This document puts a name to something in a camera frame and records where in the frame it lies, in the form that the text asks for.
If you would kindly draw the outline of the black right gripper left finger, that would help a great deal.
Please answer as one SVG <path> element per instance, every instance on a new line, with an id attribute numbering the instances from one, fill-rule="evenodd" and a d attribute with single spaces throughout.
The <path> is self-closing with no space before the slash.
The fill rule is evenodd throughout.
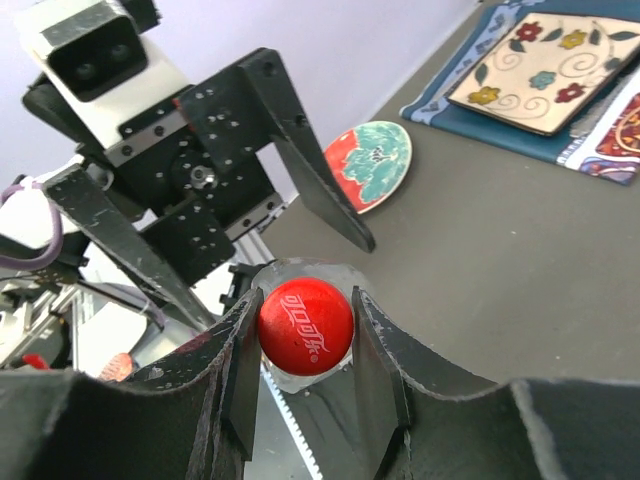
<path id="1" fill-rule="evenodd" d="M 5 479 L 240 479 L 260 378 L 248 291 L 213 327 L 121 382 L 72 370 L 1 376 Z"/>

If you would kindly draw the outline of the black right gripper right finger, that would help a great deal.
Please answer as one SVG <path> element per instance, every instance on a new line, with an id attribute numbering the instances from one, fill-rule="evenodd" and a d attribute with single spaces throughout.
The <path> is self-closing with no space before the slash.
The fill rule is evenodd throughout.
<path id="1" fill-rule="evenodd" d="M 496 383 L 352 295 L 355 399 L 371 479 L 635 479 L 635 381 Z"/>

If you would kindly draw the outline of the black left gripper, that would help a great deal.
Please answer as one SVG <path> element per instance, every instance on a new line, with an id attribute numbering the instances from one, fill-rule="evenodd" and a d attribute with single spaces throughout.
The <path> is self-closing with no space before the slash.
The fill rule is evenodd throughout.
<path id="1" fill-rule="evenodd" d="M 303 205 L 362 251 L 375 249 L 318 143 L 270 139 L 244 71 L 261 55 L 277 53 L 258 48 L 119 126 L 121 141 L 104 155 L 134 201 L 156 216 L 143 237 L 80 165 L 43 184 L 54 206 L 153 304 L 176 309 L 198 332 L 215 320 L 186 284 L 233 257 L 235 241 L 284 205 L 257 156 L 271 140 Z"/>

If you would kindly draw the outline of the red bottle cap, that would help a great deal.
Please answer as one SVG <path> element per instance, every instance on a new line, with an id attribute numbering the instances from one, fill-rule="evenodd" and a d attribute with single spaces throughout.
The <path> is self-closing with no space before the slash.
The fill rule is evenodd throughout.
<path id="1" fill-rule="evenodd" d="M 337 287 L 317 278 L 284 282 L 267 296 L 259 312 L 264 354 L 295 376 L 329 372 L 347 355 L 353 335 L 349 301 Z"/>

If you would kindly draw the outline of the small red cap bottle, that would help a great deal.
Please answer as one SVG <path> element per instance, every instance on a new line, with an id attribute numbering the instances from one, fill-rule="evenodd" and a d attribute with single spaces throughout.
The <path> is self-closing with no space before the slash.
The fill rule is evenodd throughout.
<path id="1" fill-rule="evenodd" d="M 352 292 L 371 289 L 363 273 L 342 263 L 286 258 L 261 268 L 252 286 L 264 294 L 258 336 L 279 389 L 298 393 L 352 360 Z"/>

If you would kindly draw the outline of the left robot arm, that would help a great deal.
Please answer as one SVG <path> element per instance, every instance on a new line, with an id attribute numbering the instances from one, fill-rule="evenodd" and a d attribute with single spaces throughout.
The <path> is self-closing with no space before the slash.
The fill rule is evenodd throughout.
<path id="1" fill-rule="evenodd" d="M 354 245 L 375 240 L 330 172 L 279 53 L 260 48 L 196 84 L 153 86 L 144 73 L 104 94 L 100 125 L 91 104 L 73 110 L 48 74 L 24 95 L 25 108 L 77 145 L 80 163 L 52 186 L 17 184 L 1 210 L 1 251 L 36 259 L 47 282 L 75 282 L 89 243 L 98 245 L 158 306 L 187 325 L 213 319 L 191 288 L 235 253 L 260 224 L 276 190 L 258 152 L 274 145 L 313 213 Z"/>

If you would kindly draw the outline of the red teal round plate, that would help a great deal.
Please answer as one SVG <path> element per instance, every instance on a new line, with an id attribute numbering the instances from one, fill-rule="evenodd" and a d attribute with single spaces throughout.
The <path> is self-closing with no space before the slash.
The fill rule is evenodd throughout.
<path id="1" fill-rule="evenodd" d="M 412 142 L 401 125 L 370 121 L 339 135 L 324 155 L 338 185 L 363 214 L 400 187 L 411 166 Z"/>

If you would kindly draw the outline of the blue patterned placemat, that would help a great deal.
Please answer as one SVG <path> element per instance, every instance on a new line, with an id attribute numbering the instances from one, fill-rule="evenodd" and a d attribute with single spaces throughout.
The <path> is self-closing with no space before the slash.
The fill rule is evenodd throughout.
<path id="1" fill-rule="evenodd" d="M 485 9 L 404 119 L 618 184 L 639 171 L 639 5 Z"/>

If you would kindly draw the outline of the cream floral square plate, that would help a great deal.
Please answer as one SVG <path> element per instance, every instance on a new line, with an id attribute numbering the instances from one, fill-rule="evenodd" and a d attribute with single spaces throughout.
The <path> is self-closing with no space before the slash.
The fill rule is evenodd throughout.
<path id="1" fill-rule="evenodd" d="M 532 12 L 489 48 L 447 99 L 551 136 L 638 53 L 637 21 Z"/>

